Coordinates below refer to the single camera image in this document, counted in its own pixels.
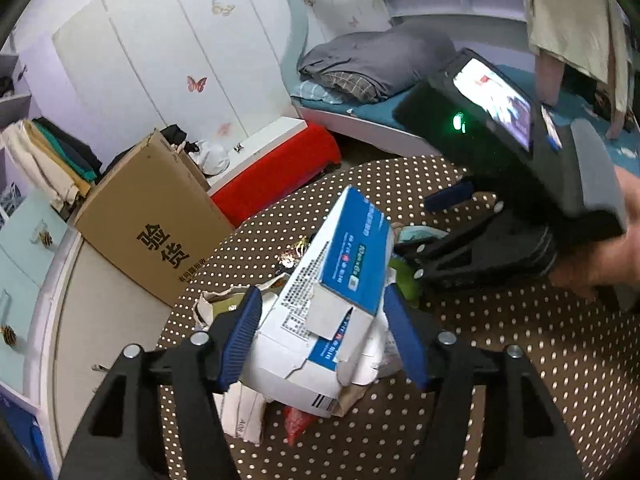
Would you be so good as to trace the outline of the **person's right hand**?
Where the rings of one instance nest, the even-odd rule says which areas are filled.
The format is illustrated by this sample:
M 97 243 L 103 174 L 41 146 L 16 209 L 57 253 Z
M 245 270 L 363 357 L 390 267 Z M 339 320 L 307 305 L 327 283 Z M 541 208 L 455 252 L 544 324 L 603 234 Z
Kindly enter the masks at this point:
M 576 249 L 555 263 L 549 275 L 553 286 L 584 298 L 592 298 L 598 286 L 628 286 L 639 291 L 639 178 L 619 166 L 615 171 L 625 201 L 626 233 Z

